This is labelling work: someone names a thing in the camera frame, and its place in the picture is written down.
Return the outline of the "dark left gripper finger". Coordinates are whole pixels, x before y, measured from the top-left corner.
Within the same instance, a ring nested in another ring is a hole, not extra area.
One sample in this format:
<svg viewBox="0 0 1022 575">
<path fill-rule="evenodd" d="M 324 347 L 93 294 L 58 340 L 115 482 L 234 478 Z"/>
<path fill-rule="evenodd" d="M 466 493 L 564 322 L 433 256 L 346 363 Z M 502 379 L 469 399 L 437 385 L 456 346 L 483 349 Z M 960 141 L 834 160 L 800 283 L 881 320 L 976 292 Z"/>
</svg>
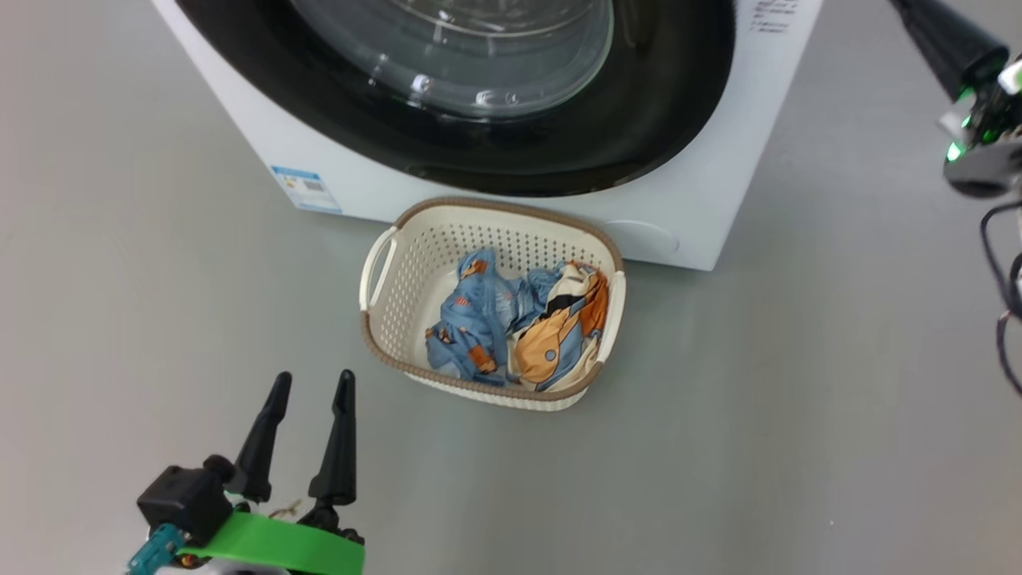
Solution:
<svg viewBox="0 0 1022 575">
<path fill-rule="evenodd" d="M 291 397 L 291 372 L 282 371 L 276 376 L 267 399 L 256 415 L 256 421 L 235 458 L 234 477 L 226 486 L 230 494 L 254 504 L 269 502 L 271 498 L 271 459 L 276 445 L 277 430 L 283 421 Z"/>
<path fill-rule="evenodd" d="M 357 498 L 357 418 L 355 374 L 344 369 L 331 404 L 333 422 L 319 472 L 310 481 L 309 496 L 318 504 L 349 506 Z"/>
</svg>

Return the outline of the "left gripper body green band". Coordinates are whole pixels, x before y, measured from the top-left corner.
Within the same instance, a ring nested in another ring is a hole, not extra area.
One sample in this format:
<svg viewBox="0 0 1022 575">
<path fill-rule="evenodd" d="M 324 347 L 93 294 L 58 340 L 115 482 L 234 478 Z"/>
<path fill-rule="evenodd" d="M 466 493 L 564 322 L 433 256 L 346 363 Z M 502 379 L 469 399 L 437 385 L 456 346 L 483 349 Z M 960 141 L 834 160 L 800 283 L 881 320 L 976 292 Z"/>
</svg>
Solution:
<svg viewBox="0 0 1022 575">
<path fill-rule="evenodd" d="M 242 512 L 225 495 L 234 467 L 210 456 L 202 467 L 169 466 L 137 499 L 149 538 L 125 566 L 156 574 L 169 565 L 211 559 L 311 574 L 361 574 L 366 550 L 355 535 Z"/>
</svg>

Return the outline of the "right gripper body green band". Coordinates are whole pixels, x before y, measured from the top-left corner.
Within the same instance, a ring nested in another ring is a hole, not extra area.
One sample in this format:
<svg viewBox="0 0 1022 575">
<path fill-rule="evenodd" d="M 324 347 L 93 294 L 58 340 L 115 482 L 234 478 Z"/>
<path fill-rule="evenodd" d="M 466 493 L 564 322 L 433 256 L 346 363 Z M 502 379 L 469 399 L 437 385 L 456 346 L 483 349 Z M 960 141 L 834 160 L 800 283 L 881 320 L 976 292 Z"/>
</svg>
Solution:
<svg viewBox="0 0 1022 575">
<path fill-rule="evenodd" d="M 939 117 L 949 139 L 943 176 L 960 194 L 996 199 L 1020 192 L 1020 70 L 1017 54 L 971 86 L 939 73 L 950 108 Z"/>
</svg>

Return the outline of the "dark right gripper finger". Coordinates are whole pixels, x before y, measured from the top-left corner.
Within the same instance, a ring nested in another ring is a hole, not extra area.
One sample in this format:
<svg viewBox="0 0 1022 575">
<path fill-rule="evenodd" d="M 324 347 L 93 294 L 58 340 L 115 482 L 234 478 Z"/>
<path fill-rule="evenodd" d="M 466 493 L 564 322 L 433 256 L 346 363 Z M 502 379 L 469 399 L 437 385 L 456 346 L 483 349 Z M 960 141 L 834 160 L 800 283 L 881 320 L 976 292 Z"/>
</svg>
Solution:
<svg viewBox="0 0 1022 575">
<path fill-rule="evenodd" d="M 995 81 L 1010 48 L 945 1 L 891 1 L 905 33 L 950 101 Z"/>
</svg>

